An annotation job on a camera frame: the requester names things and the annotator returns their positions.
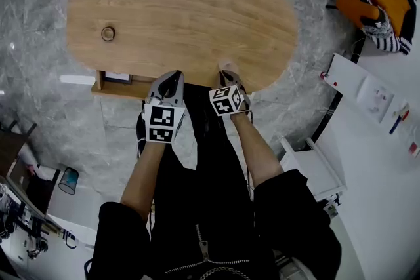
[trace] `metal chain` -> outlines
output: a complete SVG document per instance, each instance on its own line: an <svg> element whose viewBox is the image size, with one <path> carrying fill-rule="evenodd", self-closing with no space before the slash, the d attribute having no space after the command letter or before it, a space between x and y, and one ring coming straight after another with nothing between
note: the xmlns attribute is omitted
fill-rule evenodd
<svg viewBox="0 0 420 280"><path fill-rule="evenodd" d="M200 279L199 280L205 280L205 279L207 279L210 275L212 275L212 274L214 274L214 273L216 273L216 272L219 272L219 271L228 271L228 272L230 272L230 273L233 273L233 274L236 274L236 275L239 275L240 277L242 277L243 279L245 279L245 280L250 280L245 274L243 274L242 272L240 272L240 271L238 271L238 270L235 270L234 268L229 268L229 267L216 267L216 268L213 268L213 269L211 269L211 270L209 270L207 273L205 273L205 274L203 274L203 276L202 277L200 277Z"/></svg>

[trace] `black sleeve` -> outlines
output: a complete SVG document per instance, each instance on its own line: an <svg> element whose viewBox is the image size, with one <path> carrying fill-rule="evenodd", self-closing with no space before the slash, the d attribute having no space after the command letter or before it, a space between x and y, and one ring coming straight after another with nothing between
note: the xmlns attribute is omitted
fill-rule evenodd
<svg viewBox="0 0 420 280"><path fill-rule="evenodd" d="M317 279L335 279L341 246L306 181L290 170L258 185L255 226L266 245L299 259Z"/></svg>
<svg viewBox="0 0 420 280"><path fill-rule="evenodd" d="M87 279L141 279L149 245L149 233L136 211L121 203L103 204Z"/></svg>

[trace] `black pants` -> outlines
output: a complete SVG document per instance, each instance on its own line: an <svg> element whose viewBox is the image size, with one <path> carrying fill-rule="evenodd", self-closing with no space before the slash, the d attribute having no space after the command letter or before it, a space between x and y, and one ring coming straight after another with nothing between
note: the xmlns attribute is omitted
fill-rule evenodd
<svg viewBox="0 0 420 280"><path fill-rule="evenodd" d="M184 86L184 102L194 128L198 162L196 170L184 168L172 146L167 145L165 149L154 194L156 217L152 246L156 260L161 260L165 241L170 241L178 246L193 242L187 253L175 256L174 264L182 263L178 257L184 259L186 255L189 263L201 261L200 250L197 253L196 224L203 239L209 241L213 258L231 258L238 255L237 250L243 252L238 258L245 258L249 250L249 240L243 237L253 235L253 204L238 156L222 119L217 117L209 101L209 91L210 88L196 85Z"/></svg>

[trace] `person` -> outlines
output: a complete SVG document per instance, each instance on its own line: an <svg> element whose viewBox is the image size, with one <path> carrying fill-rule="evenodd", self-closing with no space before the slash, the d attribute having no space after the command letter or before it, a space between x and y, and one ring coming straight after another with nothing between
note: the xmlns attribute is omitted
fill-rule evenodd
<svg viewBox="0 0 420 280"><path fill-rule="evenodd" d="M196 170L184 168L170 144L145 143L120 203L100 208L87 279L279 279L273 250L299 259L317 279L334 279L341 246L306 178L283 171L245 113L232 115L255 188L252 201L210 90L184 86ZM144 135L139 117L138 139Z"/></svg>

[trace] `zipper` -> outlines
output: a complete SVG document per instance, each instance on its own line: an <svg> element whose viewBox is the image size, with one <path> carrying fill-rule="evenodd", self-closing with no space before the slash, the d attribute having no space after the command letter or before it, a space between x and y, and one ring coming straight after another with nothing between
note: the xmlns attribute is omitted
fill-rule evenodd
<svg viewBox="0 0 420 280"><path fill-rule="evenodd" d="M210 264L216 264L216 265L234 265L234 264L241 264L243 262L249 262L249 259L243 259L243 260L235 260L232 262L214 262L210 260L209 257L209 242L203 240L203 236L201 235L200 227L198 224L196 225L196 231L197 231L197 237L198 237L198 243L201 250L201 253L203 254L203 261L202 262L196 262L195 264L185 265L178 268L173 268L169 271L166 271L166 274L174 273L177 271L187 270L188 268L193 268L198 265L204 264L206 262L209 262Z"/></svg>

